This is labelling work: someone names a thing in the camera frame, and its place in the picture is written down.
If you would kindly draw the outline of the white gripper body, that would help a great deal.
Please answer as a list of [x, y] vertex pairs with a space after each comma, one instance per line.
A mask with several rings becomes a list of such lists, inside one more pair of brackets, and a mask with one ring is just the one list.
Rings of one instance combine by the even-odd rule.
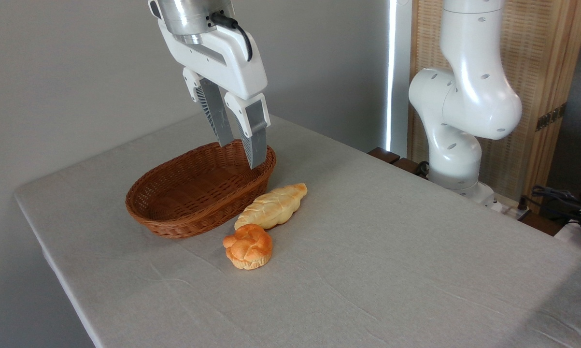
[[268, 79], [250, 33], [234, 23], [230, 0], [150, 0], [149, 9], [174, 60], [246, 100]]

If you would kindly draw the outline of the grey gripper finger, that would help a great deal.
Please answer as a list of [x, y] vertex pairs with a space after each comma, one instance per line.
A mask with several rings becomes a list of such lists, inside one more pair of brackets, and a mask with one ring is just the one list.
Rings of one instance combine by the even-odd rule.
[[184, 67], [184, 81], [194, 102], [200, 105], [220, 147], [234, 140], [219, 86]]
[[271, 125], [271, 121], [264, 94], [244, 100], [227, 92], [224, 101], [235, 115], [244, 152], [253, 169], [266, 160], [268, 151], [266, 128]]

